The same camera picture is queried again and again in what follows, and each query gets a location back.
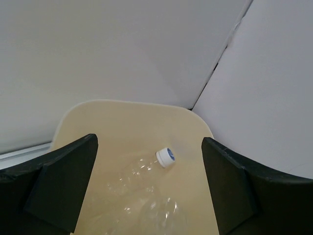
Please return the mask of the clear bottle front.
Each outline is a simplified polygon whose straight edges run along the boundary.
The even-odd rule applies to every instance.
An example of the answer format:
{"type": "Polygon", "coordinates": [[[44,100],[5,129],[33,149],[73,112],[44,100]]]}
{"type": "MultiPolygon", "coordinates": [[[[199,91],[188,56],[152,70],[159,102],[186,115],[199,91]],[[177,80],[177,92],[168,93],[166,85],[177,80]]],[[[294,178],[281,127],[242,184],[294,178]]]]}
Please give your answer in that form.
{"type": "Polygon", "coordinates": [[[184,210],[171,197],[132,196],[120,201],[107,235],[186,235],[184,210]]]}

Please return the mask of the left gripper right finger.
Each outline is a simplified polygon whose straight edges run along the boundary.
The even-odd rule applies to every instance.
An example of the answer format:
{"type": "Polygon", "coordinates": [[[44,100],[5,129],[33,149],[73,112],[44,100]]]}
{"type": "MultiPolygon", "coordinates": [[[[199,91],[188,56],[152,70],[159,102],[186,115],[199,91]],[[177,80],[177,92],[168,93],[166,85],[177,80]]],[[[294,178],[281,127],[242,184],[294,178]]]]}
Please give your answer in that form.
{"type": "Polygon", "coordinates": [[[209,137],[201,150],[220,234],[312,234],[312,179],[260,164],[209,137]]]}

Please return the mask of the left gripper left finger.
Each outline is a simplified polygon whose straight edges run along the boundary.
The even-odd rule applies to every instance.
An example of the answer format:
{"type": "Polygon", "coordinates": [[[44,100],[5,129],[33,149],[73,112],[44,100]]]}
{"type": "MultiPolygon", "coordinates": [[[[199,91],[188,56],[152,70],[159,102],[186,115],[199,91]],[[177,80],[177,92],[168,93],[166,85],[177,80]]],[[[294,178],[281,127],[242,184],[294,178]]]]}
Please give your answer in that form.
{"type": "Polygon", "coordinates": [[[88,134],[0,171],[2,235],[69,235],[75,231],[98,150],[88,134]]]}

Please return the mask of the clear bottle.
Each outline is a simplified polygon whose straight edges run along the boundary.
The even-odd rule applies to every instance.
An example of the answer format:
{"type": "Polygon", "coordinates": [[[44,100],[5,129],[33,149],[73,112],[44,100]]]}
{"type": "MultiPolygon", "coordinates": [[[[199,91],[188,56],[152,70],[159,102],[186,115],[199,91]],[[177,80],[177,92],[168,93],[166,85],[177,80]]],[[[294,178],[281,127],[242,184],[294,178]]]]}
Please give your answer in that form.
{"type": "Polygon", "coordinates": [[[171,197],[132,196],[120,201],[107,235],[186,235],[184,210],[171,197]]]}
{"type": "Polygon", "coordinates": [[[120,197],[147,188],[163,178],[175,161],[174,153],[168,147],[151,156],[140,157],[120,172],[106,174],[105,190],[120,197]]]}

